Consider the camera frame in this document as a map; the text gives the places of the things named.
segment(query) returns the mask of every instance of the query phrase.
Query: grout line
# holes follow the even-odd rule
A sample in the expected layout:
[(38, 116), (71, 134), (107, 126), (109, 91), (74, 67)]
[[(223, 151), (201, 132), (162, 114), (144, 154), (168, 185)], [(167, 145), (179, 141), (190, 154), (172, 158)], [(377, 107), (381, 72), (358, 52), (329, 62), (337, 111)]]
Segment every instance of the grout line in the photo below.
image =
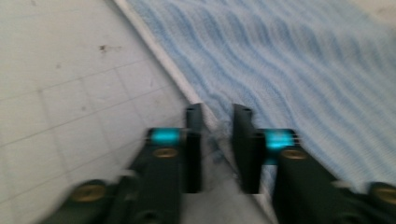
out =
[(126, 92), (126, 95), (128, 96), (128, 99), (132, 100), (132, 97), (129, 95), (129, 92), (128, 92), (128, 89), (126, 88), (125, 83), (122, 81), (121, 74), (120, 74), (118, 68), (119, 68), (119, 67), (117, 67), (117, 68), (115, 67), (115, 68), (114, 68), (114, 70), (116, 71), (117, 77), (119, 78), (119, 81), (120, 81), (120, 83), (121, 83), (121, 85), (122, 85), (124, 91)]
[(102, 135), (105, 137), (105, 142), (106, 142), (106, 145), (107, 145), (107, 150), (108, 150), (109, 153), (111, 153), (111, 155), (113, 156), (113, 159), (114, 159), (115, 161), (117, 161), (117, 157), (116, 157), (116, 155), (113, 153), (113, 148), (111, 148), (110, 141), (108, 140), (108, 136), (107, 136), (107, 134), (106, 134), (106, 132), (105, 132), (105, 128), (104, 128), (103, 122), (102, 122), (102, 120), (99, 118), (98, 113), (96, 112), (96, 107), (94, 106), (94, 103), (93, 103), (93, 100), (92, 100), (91, 96), (88, 94), (88, 91), (87, 91), (87, 88), (86, 88), (86, 82), (85, 82), (85, 80), (84, 80), (83, 78), (82, 78), (80, 81), (81, 81), (82, 89), (84, 90), (84, 92), (85, 92), (85, 94), (86, 94), (86, 96), (87, 96), (87, 98), (88, 98), (88, 104), (90, 104), (92, 110), (94, 111), (92, 115), (94, 116), (96, 122), (99, 124), (100, 131), (101, 131)]
[(92, 111), (91, 113), (86, 114), (86, 115), (84, 115), (84, 116), (82, 116), (82, 117), (79, 117), (79, 118), (76, 118), (76, 119), (71, 119), (71, 120), (69, 120), (69, 121), (67, 121), (67, 122), (65, 122), (65, 123), (61, 123), (61, 124), (57, 124), (57, 125), (51, 126), (50, 128), (48, 128), (48, 129), (46, 129), (46, 130), (43, 130), (43, 131), (40, 131), (40, 132), (37, 132), (37, 133), (33, 133), (33, 134), (29, 134), (29, 135), (27, 135), (27, 136), (24, 136), (24, 137), (22, 137), (22, 138), (16, 139), (16, 140), (11, 141), (11, 142), (8, 142), (8, 143), (3, 143), (3, 145), (0, 146), (0, 147), (5, 147), (5, 146), (8, 146), (8, 145), (10, 145), (10, 144), (16, 143), (16, 142), (18, 142), (18, 141), (21, 141), (21, 140), (30, 138), (30, 137), (32, 137), (32, 136), (35, 136), (35, 135), (37, 135), (37, 134), (44, 133), (44, 132), (46, 132), (46, 131), (49, 131), (50, 129), (55, 129), (55, 128), (58, 128), (58, 127), (63, 126), (63, 125), (65, 125), (65, 124), (71, 123), (71, 122), (73, 122), (73, 121), (76, 121), (76, 120), (79, 120), (79, 119), (84, 119), (84, 118), (86, 118), (86, 117), (88, 117), (88, 116), (93, 115), (94, 113), (99, 113), (99, 112), (101, 112), (101, 111), (103, 111), (103, 110), (107, 110), (107, 109), (113, 108), (113, 107), (115, 107), (115, 106), (117, 106), (117, 105), (126, 104), (126, 103), (128, 103), (128, 102), (130, 102), (130, 101), (133, 101), (133, 100), (135, 100), (135, 99), (137, 99), (137, 98), (139, 98), (139, 97), (141, 97), (141, 96), (145, 96), (145, 95), (151, 94), (151, 93), (153, 93), (153, 92), (155, 92), (155, 91), (159, 91), (159, 90), (160, 90), (160, 89), (157, 89), (157, 90), (154, 90), (154, 91), (150, 91), (150, 92), (147, 92), (147, 93), (138, 95), (138, 96), (136, 96), (136, 97), (134, 97), (134, 98), (131, 98), (130, 100), (123, 101), (123, 102), (120, 102), (120, 103), (118, 103), (118, 104), (116, 104), (116, 105), (112, 105), (112, 106), (109, 106), (109, 107), (105, 107), (105, 108), (100, 109), (100, 110), (98, 110), (98, 111)]
[[(108, 156), (109, 154), (110, 154), (110, 152), (108, 152), (108, 153), (106, 153), (106, 154), (104, 154), (104, 155), (101, 155), (101, 156), (99, 156), (99, 157), (97, 157), (97, 158), (95, 158), (95, 159), (93, 159), (93, 160), (87, 161), (86, 163), (81, 164), (80, 166), (77, 166), (77, 167), (73, 168), (72, 170), (68, 171), (67, 173), (70, 174), (70, 173), (72, 173), (73, 171), (76, 171), (77, 169), (83, 167), (84, 165), (91, 164), (91, 163), (93, 163), (93, 162), (95, 162), (95, 161), (98, 161), (98, 160), (102, 159), (103, 157)], [(43, 185), (49, 183), (50, 181), (52, 181), (52, 180), (54, 180), (54, 179), (56, 179), (56, 178), (59, 178), (59, 177), (61, 177), (61, 176), (63, 176), (63, 175), (66, 175), (66, 174), (55, 175), (54, 177), (49, 178), (49, 179), (47, 179), (46, 181), (43, 181), (43, 182), (41, 182), (40, 184), (38, 184), (38, 185), (36, 185), (36, 186), (34, 186), (34, 187), (32, 187), (32, 188), (29, 188), (29, 189), (26, 189), (26, 190), (24, 190), (24, 191), (22, 191), (22, 192), (20, 192), (20, 193), (14, 194), (13, 196), (9, 197), (9, 199), (8, 199), (8, 200), (5, 200), (4, 202), (9, 201), (9, 200), (12, 200), (12, 199), (15, 199), (15, 198), (21, 196), (22, 194), (27, 193), (27, 192), (29, 192), (29, 191), (31, 191), (31, 190), (33, 190), (33, 189), (38, 189), (38, 188), (42, 187)], [(68, 184), (69, 184), (69, 188), (75, 186), (75, 184), (73, 183), (73, 179), (72, 179)]]
[(6, 149), (4, 147), (0, 147), (0, 167), (3, 170), (3, 175), (6, 181), (2, 181), (6, 187), (7, 191), (7, 197), (0, 203), (3, 203), (7, 200), (9, 200), (12, 195), (14, 194), (14, 188), (13, 188), (13, 181), (12, 181), (12, 174), (10, 172), (10, 167), (7, 161), (6, 157)]
[[(39, 96), (39, 98), (40, 98), (40, 100), (41, 100), (41, 105), (42, 105), (42, 107), (43, 107), (43, 111), (44, 111), (44, 114), (45, 114), (45, 116), (46, 116), (46, 120), (47, 120), (47, 122), (49, 123), (49, 126), (50, 126), (50, 124), (51, 124), (51, 122), (50, 122), (50, 112), (48, 111), (47, 103), (46, 103), (46, 101), (45, 101), (45, 99), (44, 99), (43, 91), (38, 91), (38, 96)], [(56, 134), (56, 132), (55, 132), (55, 130), (54, 130), (53, 128), (49, 128), (48, 131), (51, 133), (51, 135), (52, 135), (52, 140), (55, 142), (56, 151), (58, 152), (58, 156), (59, 156), (60, 159), (61, 159), (61, 166), (62, 166), (62, 168), (63, 168), (63, 170), (64, 170), (64, 174), (66, 175), (66, 180), (67, 180), (68, 182), (70, 182), (70, 181), (71, 181), (71, 177), (70, 177), (70, 175), (67, 173), (67, 162), (66, 162), (66, 157), (65, 157), (64, 153), (62, 152), (61, 144), (59, 143), (58, 136), (57, 136), (57, 134)]]
[(139, 59), (139, 60), (137, 60), (137, 61), (135, 61), (135, 62), (132, 62), (132, 63), (126, 63), (126, 64), (123, 64), (123, 65), (120, 65), (120, 66), (115, 66), (115, 67), (112, 67), (112, 68), (109, 68), (109, 69), (106, 69), (106, 70), (102, 70), (102, 71), (100, 71), (100, 72), (88, 74), (87, 76), (78, 75), (78, 77), (76, 77), (76, 78), (74, 78), (74, 79), (67, 80), (67, 81), (64, 81), (64, 82), (61, 82), (61, 83), (58, 83), (58, 84), (50, 85), (50, 86), (47, 86), (47, 87), (44, 87), (44, 88), (38, 88), (38, 90), (26, 91), (26, 92), (23, 92), (23, 93), (21, 93), (21, 94), (17, 94), (17, 95), (14, 95), (14, 96), (9, 96), (9, 97), (6, 97), (6, 98), (0, 98), (0, 102), (6, 101), (6, 100), (12, 100), (12, 99), (15, 99), (15, 98), (19, 98), (19, 97), (22, 97), (23, 95), (27, 95), (27, 94), (30, 94), (30, 93), (35, 92), (35, 91), (44, 91), (44, 90), (46, 90), (46, 89), (51, 89), (51, 88), (54, 88), (54, 87), (58, 87), (58, 86), (61, 86), (61, 85), (63, 85), (63, 84), (67, 84), (67, 83), (69, 83), (69, 82), (77, 81), (77, 80), (79, 80), (79, 79), (81, 79), (81, 78), (92, 77), (92, 76), (95, 76), (95, 75), (99, 75), (99, 74), (101, 74), (101, 73), (108, 72), (108, 71), (110, 71), (110, 70), (112, 70), (112, 69), (115, 69), (116, 72), (118, 73), (117, 68), (121, 68), (121, 67), (124, 67), (124, 66), (127, 66), (127, 65), (132, 65), (132, 64), (134, 64), (134, 63), (141, 63), (141, 62), (143, 62), (143, 61), (145, 61), (145, 60), (148, 60), (148, 59), (149, 59), (149, 58), (147, 58), (147, 59)]

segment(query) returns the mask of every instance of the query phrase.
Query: floor tile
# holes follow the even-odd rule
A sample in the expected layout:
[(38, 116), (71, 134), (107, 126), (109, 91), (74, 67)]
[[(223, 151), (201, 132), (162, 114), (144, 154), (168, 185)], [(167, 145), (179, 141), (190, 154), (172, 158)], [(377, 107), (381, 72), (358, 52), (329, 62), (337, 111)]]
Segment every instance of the floor tile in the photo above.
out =
[(70, 185), (62, 175), (19, 195), (16, 197), (17, 223), (35, 223), (46, 217), (62, 202), (69, 189)]
[(0, 21), (28, 17), (44, 13), (41, 0), (2, 0), (0, 2)]
[(70, 173), (74, 184), (92, 179), (102, 179), (105, 181), (115, 181), (120, 173), (120, 166), (117, 164), (112, 154), (106, 154), (95, 161), (91, 161), (78, 167)]
[(0, 203), (0, 223), (1, 224), (16, 223), (14, 220), (11, 201)]
[(181, 119), (184, 119), (186, 108), (189, 105), (187, 99), (181, 93), (181, 91), (177, 88), (177, 86), (168, 86), (164, 87), (163, 91), (168, 96), (171, 104), (176, 113), (180, 115)]
[(117, 68), (120, 78), (131, 98), (158, 90), (161, 86), (152, 75), (147, 61)]
[(7, 165), (7, 159), (5, 157), (4, 150), (5, 149), (3, 147), (0, 147), (0, 203), (8, 200), (12, 194), (12, 192), (10, 192), (10, 170)]
[[(13, 81), (11, 84), (15, 84), (13, 87), (16, 88), (10, 90), (5, 86), (9, 94), (20, 93), (21, 87), (31, 91), (78, 78), (78, 74), (65, 66), (67, 55), (62, 48), (62, 33), (51, 29), (55, 22), (58, 22), (57, 27), (67, 29), (69, 26), (65, 23), (70, 18), (63, 19), (60, 21), (58, 17), (43, 15), (3, 22), (0, 32), (7, 34), (2, 40), (1, 65), (5, 76)], [(59, 26), (59, 22), (63, 22), (64, 26)]]
[(98, 115), (113, 150), (143, 138), (147, 131), (131, 101), (102, 110)]
[(147, 62), (150, 71), (156, 77), (161, 87), (166, 87), (174, 84), (172, 78), (168, 75), (163, 66), (160, 65), (160, 63), (155, 58), (150, 58), (149, 60), (147, 60)]
[(73, 170), (109, 152), (95, 116), (78, 119), (54, 129), (68, 170)]
[(170, 120), (178, 119), (178, 113), (163, 90), (137, 97), (134, 104), (148, 127), (162, 127)]
[(52, 132), (5, 146), (5, 156), (16, 194), (64, 173)]
[(92, 112), (87, 94), (79, 80), (45, 89), (43, 96), (52, 126), (81, 118)]
[(3, 144), (48, 129), (42, 100), (36, 92), (0, 102)]
[(113, 69), (85, 77), (83, 80), (95, 110), (117, 105), (129, 99), (117, 72)]

